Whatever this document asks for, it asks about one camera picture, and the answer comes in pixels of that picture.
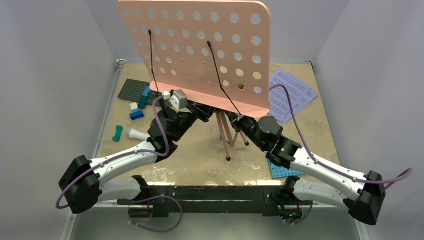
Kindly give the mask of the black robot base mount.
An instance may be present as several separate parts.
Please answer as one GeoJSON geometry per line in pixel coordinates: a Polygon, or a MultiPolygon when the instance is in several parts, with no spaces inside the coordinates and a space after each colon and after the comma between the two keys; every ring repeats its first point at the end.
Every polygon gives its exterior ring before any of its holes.
{"type": "Polygon", "coordinates": [[[132,200],[120,205],[145,205],[154,218],[170,213],[185,214],[259,214],[297,220],[310,200],[299,200],[284,186],[148,186],[132,200]]]}

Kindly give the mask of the pink music stand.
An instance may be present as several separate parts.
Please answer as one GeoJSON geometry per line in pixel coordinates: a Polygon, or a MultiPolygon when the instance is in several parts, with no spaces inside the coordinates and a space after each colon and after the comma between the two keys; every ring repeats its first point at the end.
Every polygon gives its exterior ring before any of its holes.
{"type": "Polygon", "coordinates": [[[158,92],[259,120],[270,111],[271,13],[253,0],[120,0],[158,92]],[[238,84],[244,84],[240,90],[238,84]]]}

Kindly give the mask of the white microphone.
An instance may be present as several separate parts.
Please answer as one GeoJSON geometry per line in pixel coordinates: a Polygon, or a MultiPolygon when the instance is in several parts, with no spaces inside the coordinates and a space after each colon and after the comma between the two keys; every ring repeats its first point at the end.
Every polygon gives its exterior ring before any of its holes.
{"type": "Polygon", "coordinates": [[[125,131],[125,135],[129,138],[129,139],[133,139],[133,140],[141,140],[141,141],[146,141],[150,135],[141,131],[138,131],[134,128],[128,128],[125,131]]]}

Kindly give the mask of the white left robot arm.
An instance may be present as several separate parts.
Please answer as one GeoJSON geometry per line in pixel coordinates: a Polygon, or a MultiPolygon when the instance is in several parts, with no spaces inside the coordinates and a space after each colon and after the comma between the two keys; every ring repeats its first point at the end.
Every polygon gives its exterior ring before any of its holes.
{"type": "Polygon", "coordinates": [[[56,201],[57,209],[70,208],[73,214],[81,214],[107,201],[108,182],[136,168],[168,159],[178,148],[175,143],[194,123],[207,123],[216,109],[190,102],[187,112],[172,108],[157,111],[155,107],[152,110],[154,120],[147,140],[113,155],[93,159],[81,155],[71,162],[58,183],[62,193],[56,201]]]}

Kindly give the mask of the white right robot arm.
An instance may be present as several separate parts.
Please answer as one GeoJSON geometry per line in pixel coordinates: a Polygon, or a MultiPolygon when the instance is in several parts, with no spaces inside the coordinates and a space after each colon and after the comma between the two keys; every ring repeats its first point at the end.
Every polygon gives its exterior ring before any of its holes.
{"type": "Polygon", "coordinates": [[[354,171],[314,153],[305,146],[283,136],[283,127],[272,116],[255,120],[225,112],[236,132],[242,132],[258,149],[266,153],[271,163],[285,169],[305,173],[319,181],[318,185],[296,180],[281,189],[280,196],[288,204],[300,201],[321,202],[346,209],[355,220],[377,224],[386,190],[382,176],[371,170],[354,171]]]}

